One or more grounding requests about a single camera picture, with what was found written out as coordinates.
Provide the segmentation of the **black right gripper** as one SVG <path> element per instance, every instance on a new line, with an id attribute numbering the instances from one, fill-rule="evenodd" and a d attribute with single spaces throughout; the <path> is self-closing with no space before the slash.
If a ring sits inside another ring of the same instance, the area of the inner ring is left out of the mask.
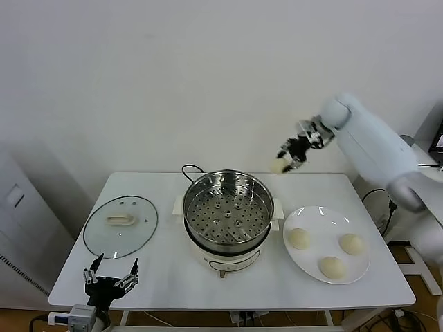
<path id="1" fill-rule="evenodd" d="M 288 138 L 280 146 L 276 158 L 283 159 L 282 173 L 299 169 L 307 160 L 306 153 L 311 149 L 311 143 L 305 136 Z"/>

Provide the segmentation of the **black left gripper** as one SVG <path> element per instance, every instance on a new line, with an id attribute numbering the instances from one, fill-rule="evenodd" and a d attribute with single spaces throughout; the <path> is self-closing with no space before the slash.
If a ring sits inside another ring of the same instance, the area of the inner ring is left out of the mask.
<path id="1" fill-rule="evenodd" d="M 114 277 L 97 277 L 96 272 L 104 257 L 102 253 L 93 260 L 89 268 L 83 271 L 85 281 L 85 293 L 89 296 L 89 306 L 111 306 L 111 303 L 125 295 L 125 289 L 138 283 L 138 258 L 128 275 L 119 280 Z"/>

